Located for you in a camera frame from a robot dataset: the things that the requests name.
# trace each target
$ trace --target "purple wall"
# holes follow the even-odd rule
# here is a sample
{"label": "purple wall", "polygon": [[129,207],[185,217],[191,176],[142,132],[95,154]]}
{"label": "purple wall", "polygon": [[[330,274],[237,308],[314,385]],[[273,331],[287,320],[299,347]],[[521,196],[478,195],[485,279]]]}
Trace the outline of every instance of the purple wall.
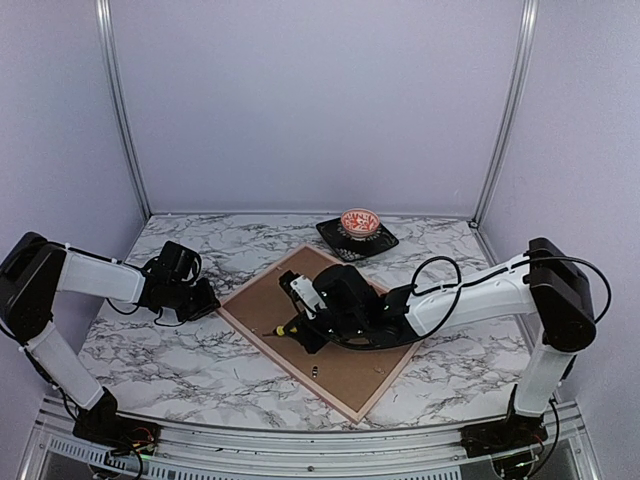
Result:
{"label": "purple wall", "polygon": [[[611,280],[611,312],[567,383],[606,479],[638,478],[640,464],[639,26],[637,2],[541,2],[524,98],[485,224],[502,258],[545,235]],[[601,308],[603,289],[594,288]]]}
{"label": "purple wall", "polygon": [[[35,230],[123,255],[142,227],[117,135],[95,2],[14,0],[0,9],[0,258]],[[76,349],[99,302],[67,296],[56,323]],[[0,472],[15,478],[48,390],[0,336]]]}
{"label": "purple wall", "polygon": [[155,211],[473,213],[522,2],[112,3]]}

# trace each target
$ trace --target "black tray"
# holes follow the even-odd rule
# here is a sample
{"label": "black tray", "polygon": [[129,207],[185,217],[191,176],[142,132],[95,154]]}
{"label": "black tray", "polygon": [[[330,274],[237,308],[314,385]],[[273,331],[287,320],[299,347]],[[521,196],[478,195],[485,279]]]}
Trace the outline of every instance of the black tray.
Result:
{"label": "black tray", "polygon": [[363,258],[372,257],[390,248],[395,247],[399,242],[387,227],[380,224],[378,230],[364,240],[354,240],[345,231],[340,218],[327,220],[316,225],[320,236],[345,262],[354,262]]}

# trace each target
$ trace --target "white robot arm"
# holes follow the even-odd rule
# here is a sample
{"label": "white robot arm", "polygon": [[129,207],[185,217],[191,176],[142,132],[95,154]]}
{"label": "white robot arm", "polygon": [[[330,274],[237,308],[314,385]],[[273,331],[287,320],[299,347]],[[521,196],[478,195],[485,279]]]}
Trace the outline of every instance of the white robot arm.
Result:
{"label": "white robot arm", "polygon": [[455,281],[422,292],[415,291],[414,275],[411,285],[385,295],[378,295],[348,265],[329,267],[313,281],[286,272],[280,285],[296,308],[300,303],[304,309],[278,335],[296,339],[308,353],[328,342],[354,350],[380,350],[423,340],[444,328],[538,313],[543,329],[512,393],[507,418],[462,432],[469,456],[528,445],[546,438],[542,418],[549,399],[577,352],[595,339],[595,324],[605,313],[594,318],[589,281],[569,258],[549,240],[538,238],[525,254],[493,268],[462,277],[455,265],[459,275]]}
{"label": "white robot arm", "polygon": [[0,265],[0,317],[38,372],[59,387],[79,408],[74,434],[118,446],[144,427],[116,415],[111,393],[82,365],[53,323],[57,292],[78,292],[146,307],[176,311],[181,322],[193,321],[220,306],[209,281],[198,279],[200,256],[167,242],[143,268],[47,241],[27,233]]}

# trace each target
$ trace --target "marble table surface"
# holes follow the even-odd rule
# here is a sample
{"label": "marble table surface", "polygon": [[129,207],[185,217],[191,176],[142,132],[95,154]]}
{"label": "marble table surface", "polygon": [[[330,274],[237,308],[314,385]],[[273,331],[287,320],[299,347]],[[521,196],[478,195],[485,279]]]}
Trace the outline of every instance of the marble table surface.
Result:
{"label": "marble table surface", "polygon": [[[330,253],[303,215],[173,215],[153,217],[129,257],[142,265],[166,240],[198,251],[203,274],[221,298],[302,243]],[[400,244],[356,265],[393,287],[410,282],[423,260],[448,255],[463,273],[487,266],[463,221],[383,217]],[[451,278],[443,263],[422,280]],[[287,430],[394,428],[504,414],[529,354],[512,318],[442,329],[365,419],[353,425],[256,350],[217,314],[179,328],[154,325],[142,311],[121,316],[104,305],[80,358],[109,388],[120,409],[209,425]],[[175,322],[165,313],[164,323]]]}

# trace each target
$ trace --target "patterned bowl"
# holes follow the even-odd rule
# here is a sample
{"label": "patterned bowl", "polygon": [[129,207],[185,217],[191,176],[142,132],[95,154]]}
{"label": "patterned bowl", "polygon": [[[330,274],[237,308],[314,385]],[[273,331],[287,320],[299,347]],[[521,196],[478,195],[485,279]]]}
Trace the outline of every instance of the patterned bowl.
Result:
{"label": "patterned bowl", "polygon": [[380,218],[364,208],[347,210],[340,217],[342,226],[355,240],[364,240],[373,235],[380,226]]}

